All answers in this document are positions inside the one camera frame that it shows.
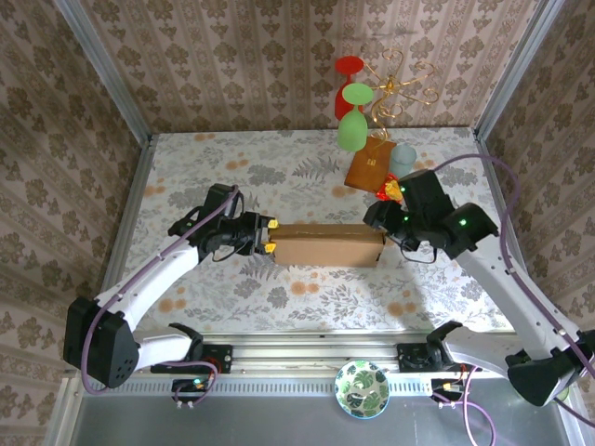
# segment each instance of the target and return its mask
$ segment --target table surface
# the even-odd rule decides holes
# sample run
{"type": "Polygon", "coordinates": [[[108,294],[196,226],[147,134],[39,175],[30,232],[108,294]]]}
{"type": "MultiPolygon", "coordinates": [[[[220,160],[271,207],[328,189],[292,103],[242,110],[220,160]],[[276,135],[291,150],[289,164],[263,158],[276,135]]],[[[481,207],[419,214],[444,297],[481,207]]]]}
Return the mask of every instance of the table surface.
{"type": "MultiPolygon", "coordinates": [[[[477,152],[467,128],[390,134],[416,148],[416,169],[477,152]]],[[[343,186],[353,154],[336,141],[334,130],[160,135],[126,271],[146,259],[217,182],[238,184],[247,210],[281,224],[361,223],[376,198],[343,186]]],[[[439,178],[456,205],[475,202],[498,221],[480,160],[446,166],[439,178]]],[[[428,259],[431,250],[411,256],[428,259]]],[[[419,331],[452,319],[476,331],[511,329],[455,261],[439,254],[431,265],[410,262],[389,243],[375,269],[282,267],[263,256],[214,264],[209,258],[179,279],[139,328],[175,321],[199,332],[419,331]]]]}

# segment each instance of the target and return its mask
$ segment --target brown cardboard box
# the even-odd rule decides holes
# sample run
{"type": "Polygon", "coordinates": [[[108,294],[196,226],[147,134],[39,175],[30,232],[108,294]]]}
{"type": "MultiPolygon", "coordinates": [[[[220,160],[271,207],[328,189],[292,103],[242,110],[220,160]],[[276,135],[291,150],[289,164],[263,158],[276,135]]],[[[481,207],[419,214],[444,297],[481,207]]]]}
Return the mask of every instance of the brown cardboard box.
{"type": "Polygon", "coordinates": [[[281,225],[269,240],[279,265],[348,268],[375,268],[385,242],[366,225],[281,225]]]}

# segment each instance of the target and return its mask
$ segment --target wall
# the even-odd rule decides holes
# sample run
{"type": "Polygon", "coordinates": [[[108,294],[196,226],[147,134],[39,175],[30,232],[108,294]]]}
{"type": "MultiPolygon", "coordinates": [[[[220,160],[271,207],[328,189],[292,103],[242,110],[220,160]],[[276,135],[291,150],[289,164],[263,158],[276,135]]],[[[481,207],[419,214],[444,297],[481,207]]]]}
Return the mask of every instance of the wall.
{"type": "MultiPolygon", "coordinates": [[[[574,321],[593,329],[595,2],[566,1],[487,145],[522,183],[513,224],[529,273],[574,321]]],[[[500,178],[509,197],[512,184],[500,178]]],[[[591,379],[583,383],[589,386],[591,379]]]]}
{"type": "Polygon", "coordinates": [[[0,1],[0,444],[41,444],[66,309],[100,285],[139,148],[51,1],[0,1]]]}
{"type": "Polygon", "coordinates": [[[335,60],[361,55],[385,73],[392,46],[406,79],[433,62],[428,86],[442,92],[392,124],[472,125],[536,0],[82,3],[152,132],[167,133],[335,127],[335,60]]]}

